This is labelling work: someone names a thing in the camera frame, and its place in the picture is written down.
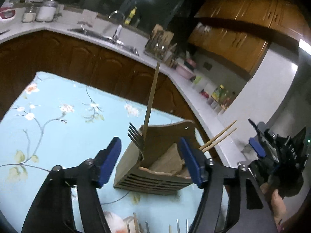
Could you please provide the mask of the person right hand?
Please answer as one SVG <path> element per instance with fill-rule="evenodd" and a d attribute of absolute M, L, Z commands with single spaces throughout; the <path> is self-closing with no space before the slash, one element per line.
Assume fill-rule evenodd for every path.
<path fill-rule="evenodd" d="M 282 197 L 279 195 L 278 189 L 274 189 L 273 192 L 271 192 L 272 189 L 268 183 L 263 183 L 260 186 L 260 189 L 267 198 L 270 198 L 273 218 L 276 225 L 279 225 L 283 217 L 285 216 L 287 209 Z"/>

